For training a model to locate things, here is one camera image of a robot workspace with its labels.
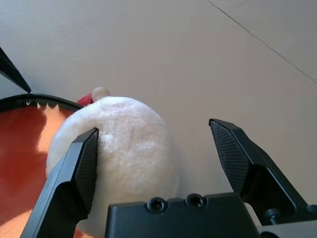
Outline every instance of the gray floor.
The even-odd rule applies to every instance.
[[[242,127],[317,203],[317,85],[206,0],[3,0],[0,43],[34,92],[143,101],[183,155],[181,196],[228,192],[209,118]],[[20,93],[9,83],[0,97]]]

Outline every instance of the white plush toy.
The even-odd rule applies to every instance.
[[[162,118],[131,98],[111,97],[103,88],[92,93],[94,103],[78,110],[55,134],[48,152],[49,174],[80,134],[99,129],[95,195],[80,230],[104,236],[110,204],[173,198],[178,190],[177,158]]]

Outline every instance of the screw hole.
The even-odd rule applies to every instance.
[[[206,199],[199,194],[192,193],[188,195],[188,197],[185,200],[185,203],[189,207],[195,207],[195,208],[203,208],[206,206]]]
[[[199,197],[192,197],[190,199],[190,204],[193,205],[194,207],[201,207],[203,204],[203,201]]]
[[[154,211],[159,211],[163,208],[163,204],[162,204],[162,202],[155,200],[151,203],[151,208]]]
[[[150,213],[160,214],[167,209],[167,203],[160,197],[152,198],[147,204],[146,208]]]

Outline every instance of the stuffed toy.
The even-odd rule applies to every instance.
[[[176,196],[178,154],[165,122],[145,104],[112,97],[104,88],[95,89],[79,103],[85,107],[68,117],[51,141],[46,173],[78,135],[99,129],[92,209],[78,228],[92,236],[104,236],[110,204]]]

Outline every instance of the white pompom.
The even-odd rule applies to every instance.
[[[95,88],[91,94],[94,103],[107,96],[110,96],[110,92],[105,88]]]

